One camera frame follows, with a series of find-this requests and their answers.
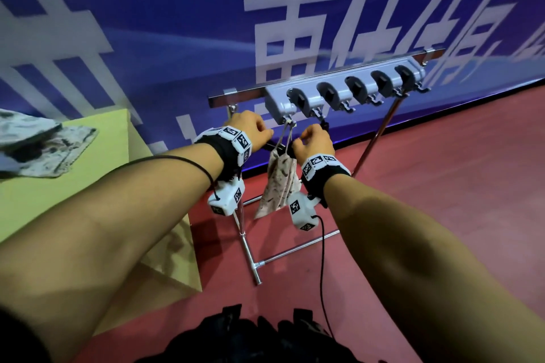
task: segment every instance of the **black cable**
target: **black cable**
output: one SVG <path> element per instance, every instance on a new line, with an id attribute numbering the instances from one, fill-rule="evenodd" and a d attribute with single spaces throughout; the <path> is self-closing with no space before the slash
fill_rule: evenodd
<path id="1" fill-rule="evenodd" d="M 325 227 L 324 227 L 324 221 L 322 220 L 322 217 L 319 215 L 312 215 L 312 218 L 318 218 L 320 220 L 320 223 L 322 224 L 322 267 L 320 268 L 320 301 L 322 302 L 322 311 L 324 312 L 325 316 L 325 322 L 328 324 L 329 333 L 331 334 L 331 337 L 333 340 L 335 340 L 335 335 L 333 334 L 333 330 L 331 330 L 331 325 L 329 324 L 328 314 L 325 311 L 325 305 L 324 305 L 324 262 L 325 262 Z"/>
<path id="2" fill-rule="evenodd" d="M 195 161 L 192 161 L 190 159 L 187 159 L 187 158 L 184 158 L 184 157 L 178 157 L 176 155 L 153 155 L 151 157 L 145 157 L 145 158 L 140 158 L 140 159 L 135 159 L 134 161 L 129 161 L 127 162 L 126 164 L 123 164 L 117 168 L 114 168 L 112 169 L 108 174 L 111 174 L 113 173 L 114 171 L 117 171 L 119 170 L 119 168 L 123 168 L 125 166 L 129 166 L 129 165 L 133 165 L 133 164 L 137 164 L 138 162 L 143 162 L 143 161 L 148 161 L 148 160 L 151 160 L 151 159 L 177 159 L 177 160 L 180 160 L 180 161 L 184 161 L 184 162 L 187 162 L 188 164 L 191 164 L 197 168 L 199 168 L 203 173 L 206 174 L 206 176 L 208 177 L 208 179 L 210 180 L 210 187 L 214 190 L 214 195 L 216 197 L 216 200 L 219 201 L 220 198 L 219 196 L 217 196 L 216 194 L 216 190 L 214 188 L 214 178 L 212 178 L 212 175 L 210 175 L 210 173 L 205 170 L 203 167 L 201 167 L 198 163 L 196 163 Z"/>

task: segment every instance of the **forearm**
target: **forearm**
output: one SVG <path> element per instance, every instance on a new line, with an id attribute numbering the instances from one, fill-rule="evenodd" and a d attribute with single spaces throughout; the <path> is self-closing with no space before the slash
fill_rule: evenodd
<path id="1" fill-rule="evenodd" d="M 170 154 L 214 178 L 223 162 L 198 144 Z M 144 161 L 106 175 L 0 246 L 0 304 L 31 325 L 56 361 L 89 338 L 141 256 L 210 186 L 187 162 Z"/>
<path id="2" fill-rule="evenodd" d="M 543 357 L 543 321 L 448 229 L 345 175 L 331 177 L 324 193 L 352 256 L 422 359 Z"/>

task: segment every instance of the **hand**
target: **hand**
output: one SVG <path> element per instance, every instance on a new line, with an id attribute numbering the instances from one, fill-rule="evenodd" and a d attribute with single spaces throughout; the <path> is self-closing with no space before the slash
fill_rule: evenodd
<path id="1" fill-rule="evenodd" d="M 309 157 L 315 154 L 335 155 L 335 149 L 329 133 L 315 123 L 308 126 L 301 134 L 301 137 L 293 141 L 293 153 L 299 165 L 303 165 Z"/>
<path id="2" fill-rule="evenodd" d="M 234 113 L 231 119 L 223 125 L 231 125 L 233 128 L 244 131 L 252 142 L 252 152 L 261 149 L 274 133 L 272 129 L 267 129 L 260 115 L 251 111 Z"/>

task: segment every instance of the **yellow table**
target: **yellow table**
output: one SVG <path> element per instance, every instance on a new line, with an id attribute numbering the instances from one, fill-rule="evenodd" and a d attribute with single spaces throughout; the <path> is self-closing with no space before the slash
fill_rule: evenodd
<path id="1" fill-rule="evenodd" d="M 127 110 L 76 119 L 64 125 L 92 126 L 99 134 L 67 174 L 0 182 L 0 242 L 112 169 L 152 154 L 131 124 Z M 97 333 L 200 291 L 201 279 L 186 216 L 134 268 Z"/>

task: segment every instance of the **wall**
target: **wall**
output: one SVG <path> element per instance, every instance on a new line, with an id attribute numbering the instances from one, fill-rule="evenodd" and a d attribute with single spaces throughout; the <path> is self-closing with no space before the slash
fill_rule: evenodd
<path id="1" fill-rule="evenodd" d="M 209 95 L 385 52 L 447 47 L 397 120 L 545 77 L 545 0 L 0 1 L 1 107 L 60 120 L 126 107 L 155 152 L 225 119 Z M 388 105 L 326 106 L 333 139 L 372 130 Z M 262 100 L 241 108 L 275 126 Z"/>

